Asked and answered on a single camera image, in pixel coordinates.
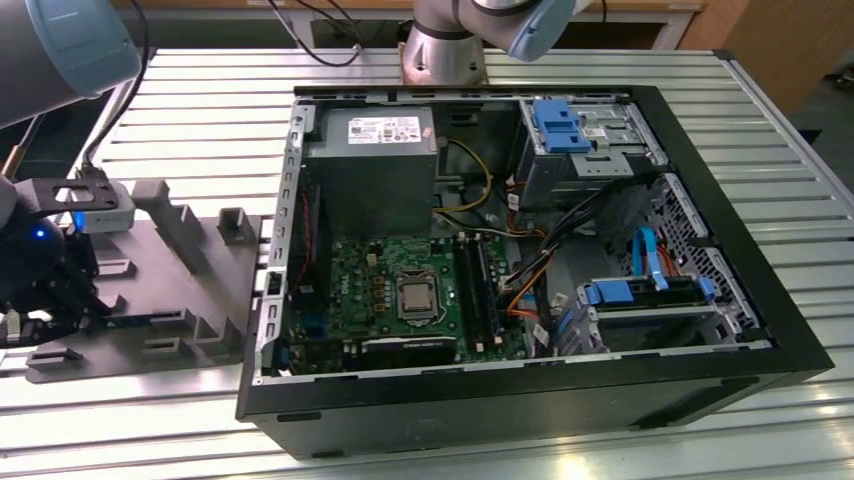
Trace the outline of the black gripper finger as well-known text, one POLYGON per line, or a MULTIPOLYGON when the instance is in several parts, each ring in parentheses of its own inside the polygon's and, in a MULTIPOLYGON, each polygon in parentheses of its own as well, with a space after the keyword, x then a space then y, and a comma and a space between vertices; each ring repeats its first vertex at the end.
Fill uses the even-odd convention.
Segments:
POLYGON ((87 317, 61 312, 50 320, 9 309, 2 313, 2 348, 35 347, 75 334, 87 317))
POLYGON ((86 315, 110 317, 113 309, 101 300, 95 285, 99 265, 90 236, 66 234, 65 247, 63 270, 70 280, 69 289, 75 306, 86 315))

